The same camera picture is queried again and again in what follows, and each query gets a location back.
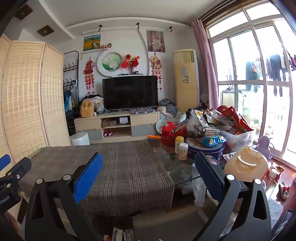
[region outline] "pink curtain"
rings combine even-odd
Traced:
[[[200,19],[195,20],[191,24],[191,27],[193,28],[197,44],[200,48],[200,54],[202,62],[204,64],[205,75],[207,77],[207,84],[209,89],[209,108],[216,109],[219,106],[218,86],[216,82],[216,75],[207,35]]]

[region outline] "blue cookie tin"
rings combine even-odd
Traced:
[[[205,155],[211,155],[219,160],[223,155],[223,150],[225,148],[225,143],[218,144],[212,147],[205,147],[201,145],[196,138],[188,137],[185,140],[185,143],[188,144],[188,157],[194,160],[197,152],[202,151]]]

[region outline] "plaid tablecloth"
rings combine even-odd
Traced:
[[[174,183],[146,140],[88,146],[46,147],[32,158],[32,169],[20,181],[27,196],[35,181],[59,180],[86,164],[95,152],[103,167],[80,206],[91,214],[129,215],[170,208]]]

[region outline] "chinese flag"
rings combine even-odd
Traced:
[[[133,60],[133,67],[137,67],[139,65],[139,62],[138,62],[138,60],[135,58],[134,60]]]
[[[129,66],[129,62],[126,59],[124,59],[124,61],[121,64],[121,67],[126,69],[128,66]]]

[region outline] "television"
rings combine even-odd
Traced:
[[[103,79],[104,107],[122,110],[158,106],[156,76],[119,76]]]

